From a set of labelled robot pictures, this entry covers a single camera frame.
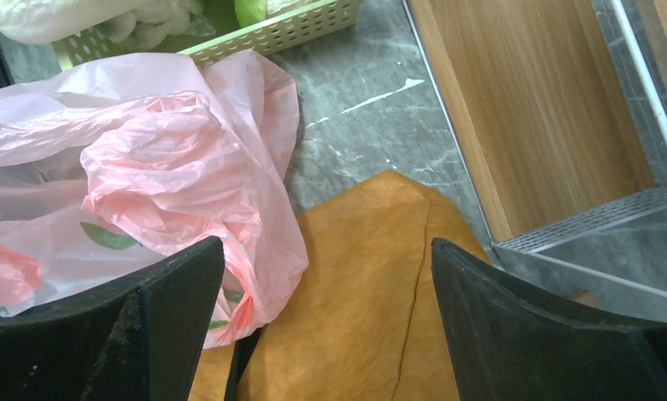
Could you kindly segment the white daikon radish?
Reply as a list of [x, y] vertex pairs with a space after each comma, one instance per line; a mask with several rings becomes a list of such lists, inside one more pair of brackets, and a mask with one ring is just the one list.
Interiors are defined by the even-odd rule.
[[141, 0], [0, 0], [0, 33], [24, 44], [51, 43], [147, 4]]

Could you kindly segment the pink plastic bag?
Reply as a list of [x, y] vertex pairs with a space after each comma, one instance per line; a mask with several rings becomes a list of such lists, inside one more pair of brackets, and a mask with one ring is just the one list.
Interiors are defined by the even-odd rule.
[[284, 178], [296, 82], [252, 50], [133, 53], [0, 89], [0, 316], [222, 240], [207, 348], [280, 315], [309, 261]]

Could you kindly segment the brown paper grocery bag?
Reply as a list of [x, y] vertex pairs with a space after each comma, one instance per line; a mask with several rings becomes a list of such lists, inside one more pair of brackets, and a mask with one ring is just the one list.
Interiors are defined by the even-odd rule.
[[388, 170], [298, 221], [310, 265], [265, 327], [238, 399], [458, 399], [431, 244], [488, 254], [457, 206]]

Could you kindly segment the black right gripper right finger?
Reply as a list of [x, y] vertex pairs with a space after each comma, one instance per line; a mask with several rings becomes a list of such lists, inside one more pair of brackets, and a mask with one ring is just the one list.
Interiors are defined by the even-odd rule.
[[464, 400], [667, 400], [667, 322], [548, 292], [444, 238], [432, 279]]

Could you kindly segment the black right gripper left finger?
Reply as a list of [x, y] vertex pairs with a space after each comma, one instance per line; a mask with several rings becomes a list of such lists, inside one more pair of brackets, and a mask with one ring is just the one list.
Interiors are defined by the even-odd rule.
[[222, 242], [212, 236], [0, 317], [0, 400], [186, 400], [224, 268]]

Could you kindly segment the green cabbage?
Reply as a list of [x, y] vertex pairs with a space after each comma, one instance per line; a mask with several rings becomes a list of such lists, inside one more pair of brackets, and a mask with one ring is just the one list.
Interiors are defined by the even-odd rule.
[[266, 0], [234, 0], [235, 16], [244, 28], [267, 19]]

